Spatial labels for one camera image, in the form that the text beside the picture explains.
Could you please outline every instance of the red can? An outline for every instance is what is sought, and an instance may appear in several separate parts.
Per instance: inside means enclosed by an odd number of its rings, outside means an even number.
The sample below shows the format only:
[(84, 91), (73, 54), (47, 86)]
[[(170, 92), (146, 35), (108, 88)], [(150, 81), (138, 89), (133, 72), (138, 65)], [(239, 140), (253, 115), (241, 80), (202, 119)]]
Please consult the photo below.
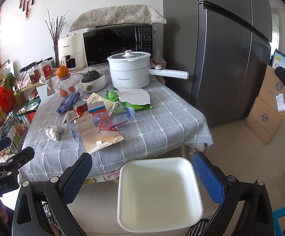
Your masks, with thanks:
[(85, 113), (85, 111), (88, 111), (88, 104), (87, 101), (85, 99), (82, 100), (77, 100), (74, 103), (74, 111), (80, 115), (83, 116), (83, 114)]

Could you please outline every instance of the red plastic bag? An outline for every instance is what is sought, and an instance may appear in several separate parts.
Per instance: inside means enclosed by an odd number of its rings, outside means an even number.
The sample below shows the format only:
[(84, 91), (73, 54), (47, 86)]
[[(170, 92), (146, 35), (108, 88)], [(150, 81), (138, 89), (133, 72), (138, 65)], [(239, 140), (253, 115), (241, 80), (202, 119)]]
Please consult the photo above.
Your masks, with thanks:
[(3, 112), (10, 112), (14, 104), (16, 104), (14, 92), (11, 89), (0, 86), (0, 106)]

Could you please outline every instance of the electric cooking pot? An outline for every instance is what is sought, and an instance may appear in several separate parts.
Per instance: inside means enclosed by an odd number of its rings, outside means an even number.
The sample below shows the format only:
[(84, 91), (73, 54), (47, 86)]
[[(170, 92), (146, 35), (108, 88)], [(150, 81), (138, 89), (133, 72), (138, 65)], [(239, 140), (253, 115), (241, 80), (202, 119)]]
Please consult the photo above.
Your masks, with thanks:
[(107, 59), (113, 87), (141, 89), (149, 84), (149, 75), (188, 79), (188, 73), (184, 71), (166, 70), (161, 67), (150, 68), (150, 56), (150, 53), (131, 50), (109, 56)]

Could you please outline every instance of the green lime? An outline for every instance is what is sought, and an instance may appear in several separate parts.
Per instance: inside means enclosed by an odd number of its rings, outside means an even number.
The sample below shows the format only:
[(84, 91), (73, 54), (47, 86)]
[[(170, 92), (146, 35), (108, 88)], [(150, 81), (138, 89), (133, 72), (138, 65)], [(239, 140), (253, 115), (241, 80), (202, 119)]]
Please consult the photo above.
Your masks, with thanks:
[(86, 87), (86, 90), (87, 90), (87, 91), (91, 91), (92, 88), (93, 88), (93, 86), (90, 84), (90, 85), (88, 85), (88, 86)]

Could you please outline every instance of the blue snack package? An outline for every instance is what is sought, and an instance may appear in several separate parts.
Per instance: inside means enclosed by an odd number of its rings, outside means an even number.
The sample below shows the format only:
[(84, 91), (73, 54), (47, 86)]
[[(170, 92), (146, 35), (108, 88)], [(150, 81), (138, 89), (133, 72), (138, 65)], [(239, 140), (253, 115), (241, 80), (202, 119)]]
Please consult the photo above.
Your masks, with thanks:
[(76, 99), (80, 96), (79, 92), (72, 93), (64, 98), (60, 106), (57, 108), (58, 113), (62, 113), (68, 109), (72, 109)]

